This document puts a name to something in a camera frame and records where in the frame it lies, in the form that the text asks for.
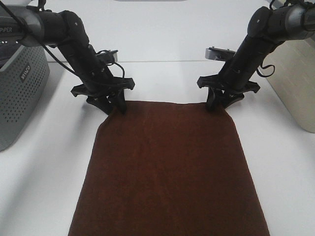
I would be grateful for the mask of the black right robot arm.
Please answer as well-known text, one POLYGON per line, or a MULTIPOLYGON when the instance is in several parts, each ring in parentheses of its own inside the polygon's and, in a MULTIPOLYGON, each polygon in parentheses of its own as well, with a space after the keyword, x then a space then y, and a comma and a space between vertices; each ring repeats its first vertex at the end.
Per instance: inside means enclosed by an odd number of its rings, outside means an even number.
POLYGON ((244 98, 244 93, 257 93, 259 85, 250 78, 264 59, 288 40, 304 40, 315 33, 315 5, 303 0, 287 0, 282 7, 259 8, 251 17, 247 35, 238 50, 209 47, 205 57, 223 61, 216 75, 201 76, 200 88, 208 88, 206 108, 211 111, 218 105, 224 108, 244 98))

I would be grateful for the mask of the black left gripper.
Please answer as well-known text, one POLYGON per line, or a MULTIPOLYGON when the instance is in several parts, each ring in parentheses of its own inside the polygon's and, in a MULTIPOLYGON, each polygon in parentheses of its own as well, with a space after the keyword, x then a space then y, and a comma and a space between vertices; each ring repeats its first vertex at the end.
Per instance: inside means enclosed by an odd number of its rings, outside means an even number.
POLYGON ((91 77, 83 84, 74 86, 70 91, 74 97, 78 95, 88 96, 86 102, 91 104, 107 115, 113 111, 113 106, 116 107, 122 114, 126 113, 127 105, 125 101, 124 89, 133 90, 135 82, 132 78, 113 77, 112 82, 98 82, 96 79, 104 79, 103 75, 92 73, 91 77), (87 84, 96 86, 95 91, 90 91, 86 87, 87 84))

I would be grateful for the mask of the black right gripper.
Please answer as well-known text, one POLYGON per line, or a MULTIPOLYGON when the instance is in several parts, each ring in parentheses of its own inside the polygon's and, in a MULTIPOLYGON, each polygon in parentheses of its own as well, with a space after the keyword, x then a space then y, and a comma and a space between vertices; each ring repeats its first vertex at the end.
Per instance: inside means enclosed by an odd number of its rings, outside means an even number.
POLYGON ((199 88, 207 87, 208 96, 206 100, 207 110, 214 110, 218 104, 217 94, 223 91, 229 93, 223 96, 221 104, 224 108, 244 99, 244 92, 260 90, 258 83, 251 82, 250 72, 220 72, 216 75, 201 76, 197 80, 199 88))

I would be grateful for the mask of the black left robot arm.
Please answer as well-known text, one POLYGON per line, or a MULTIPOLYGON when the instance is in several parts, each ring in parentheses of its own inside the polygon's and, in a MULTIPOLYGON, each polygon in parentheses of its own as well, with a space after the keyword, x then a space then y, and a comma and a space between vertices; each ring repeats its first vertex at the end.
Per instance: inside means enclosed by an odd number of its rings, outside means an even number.
POLYGON ((117 51, 96 52, 90 44, 84 24, 78 15, 64 10, 55 13, 44 9, 44 0, 37 6, 0 4, 0 39, 26 47, 58 48, 69 63, 66 69, 80 78, 73 87, 73 96, 85 95, 87 103, 106 114, 113 109, 126 112, 124 90, 132 90, 135 82, 125 76, 115 77, 109 66, 117 63, 117 51))

